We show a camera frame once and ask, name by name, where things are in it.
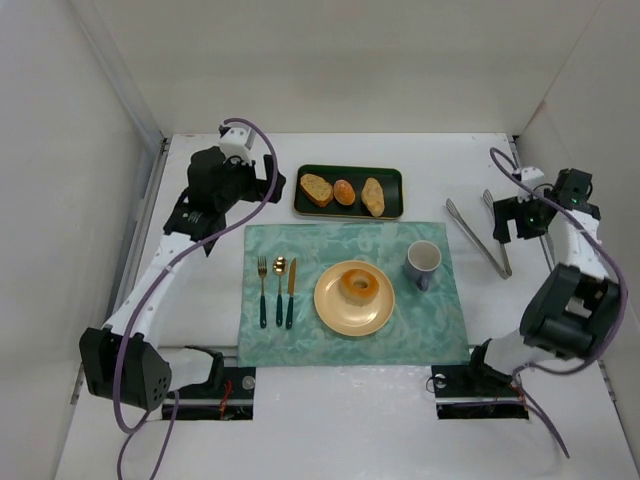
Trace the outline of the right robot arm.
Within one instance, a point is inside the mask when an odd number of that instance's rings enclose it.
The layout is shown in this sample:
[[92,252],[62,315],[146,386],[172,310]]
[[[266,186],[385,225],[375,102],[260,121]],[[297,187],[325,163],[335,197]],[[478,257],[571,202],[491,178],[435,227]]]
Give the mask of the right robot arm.
[[[590,203],[591,175],[559,172],[548,189],[536,167],[516,169],[517,195],[493,203],[493,237],[552,238],[555,265],[524,310],[519,327],[474,348],[468,375],[481,387],[502,387],[516,370],[549,359],[587,362],[604,345],[623,304],[621,283],[601,262],[598,206]],[[516,226],[510,232],[508,223]]]

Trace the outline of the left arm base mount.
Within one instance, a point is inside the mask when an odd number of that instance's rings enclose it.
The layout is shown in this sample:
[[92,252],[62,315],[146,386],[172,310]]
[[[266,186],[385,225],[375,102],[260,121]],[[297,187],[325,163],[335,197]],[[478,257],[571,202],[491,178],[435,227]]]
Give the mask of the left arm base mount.
[[234,354],[218,352],[210,378],[179,390],[177,421],[251,421],[256,368],[240,367]]

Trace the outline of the metal serving tongs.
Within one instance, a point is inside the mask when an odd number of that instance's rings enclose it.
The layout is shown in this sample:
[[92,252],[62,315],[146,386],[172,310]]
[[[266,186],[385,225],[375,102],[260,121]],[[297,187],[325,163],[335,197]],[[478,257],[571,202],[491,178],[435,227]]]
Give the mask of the metal serving tongs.
[[483,256],[503,280],[513,275],[507,248],[493,237],[495,215],[493,196],[488,189],[482,193],[453,193],[445,200],[449,218],[463,236]]

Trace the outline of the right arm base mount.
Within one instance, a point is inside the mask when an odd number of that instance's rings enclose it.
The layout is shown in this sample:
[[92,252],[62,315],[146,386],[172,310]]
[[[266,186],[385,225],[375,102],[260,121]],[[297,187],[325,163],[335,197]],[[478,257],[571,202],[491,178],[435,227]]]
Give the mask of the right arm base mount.
[[512,377],[485,364],[488,345],[476,346],[467,363],[431,366],[425,389],[435,396],[439,420],[529,419]]

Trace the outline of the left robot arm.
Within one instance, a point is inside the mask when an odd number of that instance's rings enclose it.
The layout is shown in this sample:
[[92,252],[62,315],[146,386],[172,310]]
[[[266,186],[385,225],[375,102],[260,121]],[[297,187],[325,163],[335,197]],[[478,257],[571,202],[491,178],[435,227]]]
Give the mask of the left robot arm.
[[192,155],[188,185],[174,204],[147,270],[103,326],[86,329],[80,338],[91,394],[153,411],[169,393],[185,386],[221,385],[221,353],[189,345],[162,355],[158,344],[170,306],[186,280],[217,240],[231,231],[227,212],[239,201],[280,200],[286,179],[277,158],[268,153],[263,161],[266,177],[260,179],[254,161],[243,163],[217,146]]

